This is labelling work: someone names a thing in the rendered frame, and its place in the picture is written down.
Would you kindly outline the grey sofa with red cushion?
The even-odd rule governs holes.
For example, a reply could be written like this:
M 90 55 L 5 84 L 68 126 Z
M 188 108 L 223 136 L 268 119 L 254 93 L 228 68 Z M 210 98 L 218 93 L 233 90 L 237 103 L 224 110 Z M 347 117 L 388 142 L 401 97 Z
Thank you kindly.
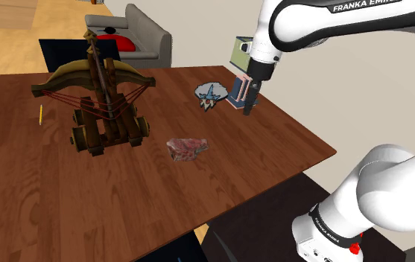
M 134 68 L 170 68 L 172 66 L 172 35 L 142 12 L 135 4 L 127 4 L 125 17 L 85 15 L 88 29 L 103 35 L 112 27 L 118 36 L 127 37 L 135 51 L 119 51 L 121 61 Z

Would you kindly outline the grey blue star figure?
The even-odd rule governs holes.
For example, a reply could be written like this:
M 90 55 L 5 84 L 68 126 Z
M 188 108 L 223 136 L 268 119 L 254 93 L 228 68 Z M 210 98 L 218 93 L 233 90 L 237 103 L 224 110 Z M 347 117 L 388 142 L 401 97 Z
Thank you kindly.
M 194 95 L 199 100 L 200 108 L 204 111 L 213 109 L 215 104 L 228 96 L 229 92 L 219 82 L 209 82 L 199 85 L 194 90 Z

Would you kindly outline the red raw meat piece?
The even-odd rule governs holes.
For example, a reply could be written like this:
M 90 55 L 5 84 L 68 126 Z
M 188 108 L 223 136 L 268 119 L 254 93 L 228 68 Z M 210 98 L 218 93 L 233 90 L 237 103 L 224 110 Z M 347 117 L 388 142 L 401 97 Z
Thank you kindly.
M 204 138 L 172 138 L 166 142 L 166 146 L 175 162 L 193 161 L 200 152 L 209 149 L 209 143 Z

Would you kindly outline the brown wooden table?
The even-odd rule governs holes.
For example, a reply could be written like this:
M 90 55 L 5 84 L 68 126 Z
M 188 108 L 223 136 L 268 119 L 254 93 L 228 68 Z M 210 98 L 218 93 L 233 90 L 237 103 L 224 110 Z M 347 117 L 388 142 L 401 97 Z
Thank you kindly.
M 96 157 L 70 143 L 70 106 L 31 94 L 47 74 L 0 75 L 0 262 L 130 262 L 335 153 L 265 98 L 248 116 L 202 110 L 198 85 L 235 79 L 222 66 L 144 75 L 156 79 L 136 101 L 150 135 Z M 209 149 L 175 162 L 172 138 Z

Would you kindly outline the wooden toy ballista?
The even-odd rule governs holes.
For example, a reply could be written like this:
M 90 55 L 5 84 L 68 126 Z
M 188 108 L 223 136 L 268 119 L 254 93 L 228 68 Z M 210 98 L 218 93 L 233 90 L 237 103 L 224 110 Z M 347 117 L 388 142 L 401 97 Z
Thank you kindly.
M 70 142 L 78 152 L 99 156 L 106 147 L 141 145 L 150 125 L 138 116 L 134 102 L 156 80 L 111 57 L 100 60 L 96 34 L 87 30 L 83 37 L 87 58 L 61 65 L 45 83 L 32 85 L 33 96 L 47 96 L 75 108 L 77 126 L 72 128 Z

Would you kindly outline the green blue pink box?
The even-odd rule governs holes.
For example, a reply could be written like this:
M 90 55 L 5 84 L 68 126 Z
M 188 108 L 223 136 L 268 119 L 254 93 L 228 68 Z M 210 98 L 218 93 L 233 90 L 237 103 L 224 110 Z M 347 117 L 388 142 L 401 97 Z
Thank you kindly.
M 232 90 L 226 100 L 235 108 L 243 109 L 249 85 L 252 79 L 247 75 L 247 67 L 250 61 L 249 50 L 252 45 L 251 36 L 237 36 L 235 38 L 230 64 L 241 71 L 234 80 Z

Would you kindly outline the dark robot stand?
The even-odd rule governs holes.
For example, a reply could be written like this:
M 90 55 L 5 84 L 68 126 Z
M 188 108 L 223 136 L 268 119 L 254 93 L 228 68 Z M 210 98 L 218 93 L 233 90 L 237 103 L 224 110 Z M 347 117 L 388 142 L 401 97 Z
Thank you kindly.
M 328 195 L 299 173 L 213 219 L 201 247 L 209 262 L 305 262 L 292 221 Z

